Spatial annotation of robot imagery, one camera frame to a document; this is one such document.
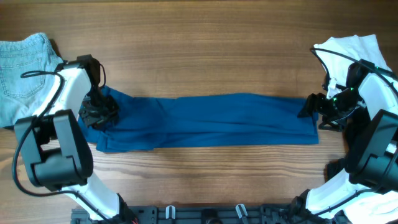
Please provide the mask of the blue t-shirt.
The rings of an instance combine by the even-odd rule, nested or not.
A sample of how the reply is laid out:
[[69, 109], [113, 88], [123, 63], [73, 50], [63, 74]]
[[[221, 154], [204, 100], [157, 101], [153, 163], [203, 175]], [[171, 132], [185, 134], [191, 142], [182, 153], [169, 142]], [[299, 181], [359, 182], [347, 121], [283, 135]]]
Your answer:
[[318, 116], [298, 118], [301, 98], [234, 93], [180, 98], [132, 97], [109, 87], [120, 107], [116, 124], [96, 130], [78, 123], [102, 152], [168, 147], [318, 144]]

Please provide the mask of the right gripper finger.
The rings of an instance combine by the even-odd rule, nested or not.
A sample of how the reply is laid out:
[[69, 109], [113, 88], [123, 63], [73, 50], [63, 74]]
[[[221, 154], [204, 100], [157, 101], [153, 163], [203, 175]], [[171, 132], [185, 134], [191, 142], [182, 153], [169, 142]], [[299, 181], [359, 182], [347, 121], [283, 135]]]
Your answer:
[[323, 120], [318, 125], [318, 128], [326, 131], [342, 131], [342, 125], [337, 121]]
[[313, 117], [313, 114], [316, 112], [314, 102], [306, 101], [303, 108], [299, 111], [297, 117], [298, 118], [306, 118]]

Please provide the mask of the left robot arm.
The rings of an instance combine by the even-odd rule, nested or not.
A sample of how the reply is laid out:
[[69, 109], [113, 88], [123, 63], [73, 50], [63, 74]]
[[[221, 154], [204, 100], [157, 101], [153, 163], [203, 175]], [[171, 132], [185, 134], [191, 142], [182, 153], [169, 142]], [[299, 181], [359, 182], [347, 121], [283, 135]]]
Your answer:
[[49, 73], [57, 80], [32, 116], [18, 119], [12, 160], [16, 187], [33, 197], [67, 195], [92, 223], [137, 223], [123, 198], [94, 173], [91, 149], [78, 124], [101, 130], [119, 119], [119, 106], [104, 96], [104, 67], [91, 55], [63, 62]]

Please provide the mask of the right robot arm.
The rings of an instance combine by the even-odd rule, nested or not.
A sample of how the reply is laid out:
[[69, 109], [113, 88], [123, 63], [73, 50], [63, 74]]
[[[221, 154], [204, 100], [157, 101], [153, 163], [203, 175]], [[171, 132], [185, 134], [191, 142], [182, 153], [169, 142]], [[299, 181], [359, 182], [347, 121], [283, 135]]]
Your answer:
[[307, 98], [298, 116], [319, 112], [323, 123], [345, 131], [349, 151], [328, 182], [294, 198], [289, 218], [295, 223], [332, 219], [360, 200], [397, 191], [397, 152], [387, 151], [397, 132], [397, 114], [388, 107], [397, 99], [394, 80], [392, 72], [359, 60], [349, 66], [341, 93]]

